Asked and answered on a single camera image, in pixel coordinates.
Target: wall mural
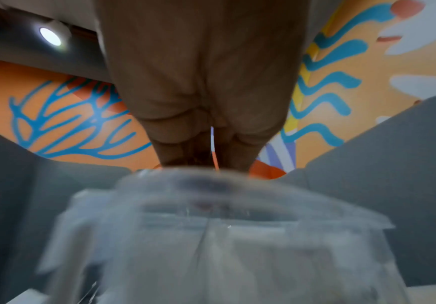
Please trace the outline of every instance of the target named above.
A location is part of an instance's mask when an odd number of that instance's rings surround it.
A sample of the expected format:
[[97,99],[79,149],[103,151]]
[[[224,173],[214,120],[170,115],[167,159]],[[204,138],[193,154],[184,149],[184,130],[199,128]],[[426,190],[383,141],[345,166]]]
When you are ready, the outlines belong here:
[[[436,0],[347,0],[303,57],[255,175],[279,177],[436,95]],[[58,161],[156,168],[112,84],[0,62],[0,134]]]

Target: skin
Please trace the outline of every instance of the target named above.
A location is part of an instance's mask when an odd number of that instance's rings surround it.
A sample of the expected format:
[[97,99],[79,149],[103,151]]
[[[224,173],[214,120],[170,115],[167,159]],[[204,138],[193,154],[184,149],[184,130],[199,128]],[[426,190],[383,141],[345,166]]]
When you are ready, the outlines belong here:
[[247,171],[283,127],[308,0],[95,0],[111,76],[163,166]]

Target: purple painted shape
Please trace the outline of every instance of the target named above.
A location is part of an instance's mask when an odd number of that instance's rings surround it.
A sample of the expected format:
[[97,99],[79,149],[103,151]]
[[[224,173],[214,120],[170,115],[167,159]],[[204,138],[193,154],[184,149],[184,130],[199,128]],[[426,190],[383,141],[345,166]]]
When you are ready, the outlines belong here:
[[288,153],[293,160],[293,165],[296,168],[296,143],[284,143],[286,149],[288,149]]
[[279,161],[278,155],[270,144],[266,144],[266,152],[268,152],[269,162],[271,166],[283,170],[283,165]]

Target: transparent plastic container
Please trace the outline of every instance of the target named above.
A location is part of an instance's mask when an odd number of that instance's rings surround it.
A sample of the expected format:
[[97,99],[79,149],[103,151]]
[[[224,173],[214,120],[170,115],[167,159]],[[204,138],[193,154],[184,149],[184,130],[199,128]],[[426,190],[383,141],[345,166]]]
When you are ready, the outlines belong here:
[[409,303],[387,217],[277,182],[131,175],[101,222],[112,232],[107,303]]

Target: glowing light bulb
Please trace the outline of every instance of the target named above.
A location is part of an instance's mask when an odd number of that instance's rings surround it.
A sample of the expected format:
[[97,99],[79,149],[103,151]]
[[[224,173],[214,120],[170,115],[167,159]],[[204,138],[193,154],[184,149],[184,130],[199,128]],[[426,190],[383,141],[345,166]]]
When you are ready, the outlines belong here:
[[39,33],[46,39],[49,43],[54,46],[59,47],[61,45],[61,39],[52,30],[47,28],[40,28]]

